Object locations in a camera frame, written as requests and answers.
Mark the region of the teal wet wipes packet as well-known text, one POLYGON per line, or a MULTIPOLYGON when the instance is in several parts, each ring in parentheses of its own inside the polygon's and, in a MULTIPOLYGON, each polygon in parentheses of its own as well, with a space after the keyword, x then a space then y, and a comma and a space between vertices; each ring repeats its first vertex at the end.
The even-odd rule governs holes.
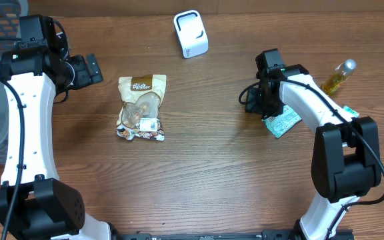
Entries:
POLYGON ((282 114, 276 117, 268 117, 267 119, 263 120, 266 128, 268 128, 268 130, 277 139, 288 132, 288 130, 290 130, 300 121, 300 116, 288 105, 283 106, 282 114))

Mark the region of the brown white snack bag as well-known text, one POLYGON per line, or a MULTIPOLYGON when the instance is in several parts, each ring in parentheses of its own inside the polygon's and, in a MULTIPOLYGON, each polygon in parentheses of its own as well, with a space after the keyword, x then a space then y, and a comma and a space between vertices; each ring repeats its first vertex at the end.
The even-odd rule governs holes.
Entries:
POLYGON ((117 120, 118 136, 128 141, 136 137, 165 140, 159 109, 166 85, 166 75, 119 78, 118 90, 123 106, 117 120))

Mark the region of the green tissue pack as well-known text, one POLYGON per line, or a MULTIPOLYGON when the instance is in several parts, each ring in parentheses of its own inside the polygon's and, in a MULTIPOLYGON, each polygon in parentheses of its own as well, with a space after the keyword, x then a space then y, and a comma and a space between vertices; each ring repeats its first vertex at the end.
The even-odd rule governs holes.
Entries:
POLYGON ((353 110, 352 108, 350 108, 350 107, 348 107, 346 105, 343 106, 343 110, 345 110, 346 112, 352 114, 352 116, 354 116, 354 118, 358 118, 359 117, 359 113, 358 112, 356 112, 355 110, 353 110))

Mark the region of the yellow Vim bottle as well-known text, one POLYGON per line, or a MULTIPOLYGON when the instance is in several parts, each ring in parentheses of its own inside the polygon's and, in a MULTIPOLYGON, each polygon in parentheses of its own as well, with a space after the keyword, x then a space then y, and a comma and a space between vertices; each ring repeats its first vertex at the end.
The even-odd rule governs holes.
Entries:
POLYGON ((347 59, 341 63, 336 69, 334 74, 321 85, 321 90, 327 95, 333 95, 341 84, 350 77, 357 64, 354 59, 347 59))

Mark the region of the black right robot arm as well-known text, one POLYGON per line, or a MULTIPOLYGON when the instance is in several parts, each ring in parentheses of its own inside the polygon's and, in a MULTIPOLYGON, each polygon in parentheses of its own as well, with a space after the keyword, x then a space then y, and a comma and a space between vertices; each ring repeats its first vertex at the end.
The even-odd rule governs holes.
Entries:
POLYGON ((302 65, 284 64, 278 49, 255 58, 257 82, 240 104, 263 121, 294 111, 313 132, 311 178, 316 190, 307 212, 292 229, 264 230, 262 239, 353 239, 338 224, 358 205, 384 201, 384 166, 376 122, 338 106, 302 65))

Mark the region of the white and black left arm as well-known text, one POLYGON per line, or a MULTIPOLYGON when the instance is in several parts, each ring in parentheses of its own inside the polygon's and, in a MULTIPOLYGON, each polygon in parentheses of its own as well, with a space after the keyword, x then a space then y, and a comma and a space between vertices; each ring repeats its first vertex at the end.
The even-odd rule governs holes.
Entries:
POLYGON ((9 108, 6 164, 0 184, 2 237, 115 239, 112 226, 85 211, 78 190, 59 179, 53 156, 56 96, 103 80, 94 55, 70 56, 60 23, 30 15, 21 36, 0 59, 9 108))

